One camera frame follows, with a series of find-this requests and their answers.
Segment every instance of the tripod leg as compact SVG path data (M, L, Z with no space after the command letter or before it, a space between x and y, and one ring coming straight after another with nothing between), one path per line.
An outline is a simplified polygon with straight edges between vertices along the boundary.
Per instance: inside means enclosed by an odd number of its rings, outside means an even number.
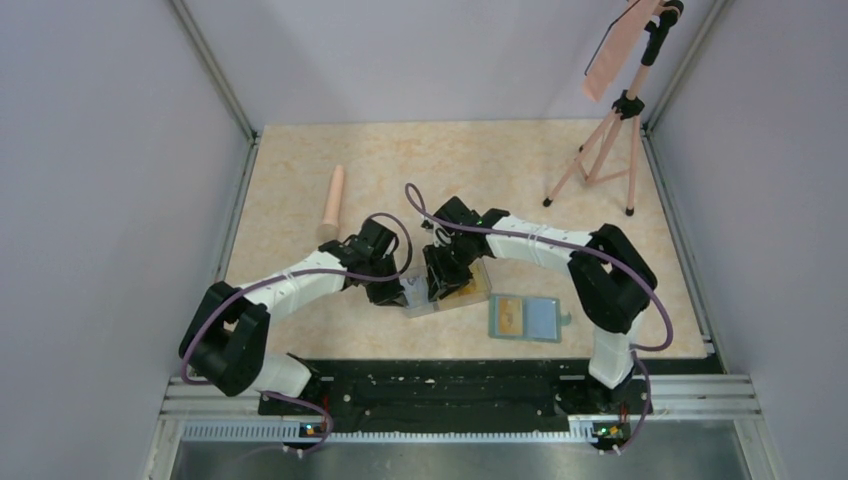
M615 117L615 110L610 110L610 113L608 113L607 116L604 117L603 121L601 121L601 124L598 125L595 131L592 132L591 135L589 135L589 138L586 139L583 145L580 145L580 150L577 154L577 157L565 170L565 173L559 179L559 183L556 184L551 193L545 198L545 201L542 202L542 205L546 207L551 206L551 203L554 201L554 198L556 198L556 196L559 195L559 191L562 190L562 186L565 185L565 182L567 182L568 179L571 178L571 175L574 174L574 169L582 165L583 159L586 158L586 154L589 153L589 150L591 150L593 146L595 146L595 142L597 142L598 138L603 135L603 133L607 129L607 126L610 124L610 122L613 121L613 119L615 119Z
M633 117L633 134L630 138L630 181L627 187L627 209L624 211L625 215L628 217L633 216L633 212L635 211L635 205L633 202L636 197L636 165L638 163L637 159L639 155L637 152L639 151L639 125L642 123L642 117L640 115L636 115Z
M612 149L612 144L615 143L615 137L618 136L618 132L621 130L621 119L616 116L616 119L612 123L612 127L610 127L610 132L607 134L606 140L601 145L601 151L598 153L598 158L595 159L595 164L592 165L592 170L589 172L589 178L586 179L586 183L592 185L595 183L595 179L598 177L598 172L601 171L601 167L604 166L604 161L607 159L607 155L609 155L609 151Z

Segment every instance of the rolling pin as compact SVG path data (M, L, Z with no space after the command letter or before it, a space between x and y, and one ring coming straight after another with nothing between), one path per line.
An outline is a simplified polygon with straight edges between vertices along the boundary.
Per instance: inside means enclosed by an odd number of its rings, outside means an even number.
M322 244L339 238L339 209L342 204L342 189L344 188L344 167L336 165L330 178L330 190L327 192L327 203L324 205L324 219L318 225L318 241Z

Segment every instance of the metal frame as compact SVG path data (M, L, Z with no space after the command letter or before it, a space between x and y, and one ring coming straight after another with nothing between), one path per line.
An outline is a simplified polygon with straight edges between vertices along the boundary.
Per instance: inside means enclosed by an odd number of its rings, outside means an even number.
M167 0L181 28L184 30L198 60L209 74L219 96L251 142L245 160L238 194L229 216L228 228L221 254L214 266L215 277L223 278L235 243L250 177L259 147L259 135L251 126L223 71L183 0ZM697 278L697 269L691 255L690 243L683 231L674 198L665 186L662 160L652 142L652 133L662 120L670 102L679 93L679 87L697 62L704 41L712 31L715 21L732 0L716 0L699 29L681 64L675 71L660 101L643 126L642 140L648 162L669 222L672 240L678 253L684 279L693 301L699 326L704 335L708 353L720 353L713 348L716 341L710 326L707 303L703 299ZM652 375L655 414L648 420L656 421L709 421L732 420L753 480L787 478L782 463L768 434L753 386L747 375ZM301 421L316 421L316 417L259 417L259 394L245 392L228 398L214 387L189 386L179 378L171 379L162 404L156 432L148 455L146 479L169 479L174 468L180 441L273 441L291 440L292 428ZM333 435L330 443L342 442L568 442L587 441L587 428L592 422L615 420L604 415L573 415L569 421L570 432L450 435L450 434L372 434Z

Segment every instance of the table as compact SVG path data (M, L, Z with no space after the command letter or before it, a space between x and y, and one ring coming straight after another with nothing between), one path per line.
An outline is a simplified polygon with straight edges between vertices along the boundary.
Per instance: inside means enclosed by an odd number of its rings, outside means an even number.
M396 214L412 233L413 265L423 265L429 235L407 203L403 186L414 182L431 212L452 195L482 213L497 207L522 219L567 230L604 223L624 230L655 272L657 294L675 329L674 343L646 357L703 358L695 319L665 215L644 151L640 151L636 214L624 215L627 177L587 187L575 177L550 208L542 207L577 148L599 120L426 122L267 126L248 187L227 273L237 285L263 278L303 259L317 245L330 174L345 166L341 237L359 230L372 212ZM626 166L630 142L616 142L605 172ZM405 259L405 248L396 253ZM488 336L488 304L406 318L368 303L362 288L324 297L272 327L269 348L305 358L491 359L579 358L592 351L593 325L580 308L570 279L535 265L488 260L496 293L559 297L572 314L560 344L517 342ZM649 307L642 344L662 342L665 330Z

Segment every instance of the white wall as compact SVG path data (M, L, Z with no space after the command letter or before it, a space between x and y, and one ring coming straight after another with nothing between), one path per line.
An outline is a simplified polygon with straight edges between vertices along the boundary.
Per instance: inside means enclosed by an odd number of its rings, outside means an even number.
M736 1L657 132L723 356L790 478L844 478L848 3Z
M0 477L138 478L246 144L164 1L0 6Z
M623 0L188 0L254 125L602 117L583 70ZM712 5L687 1L650 111Z

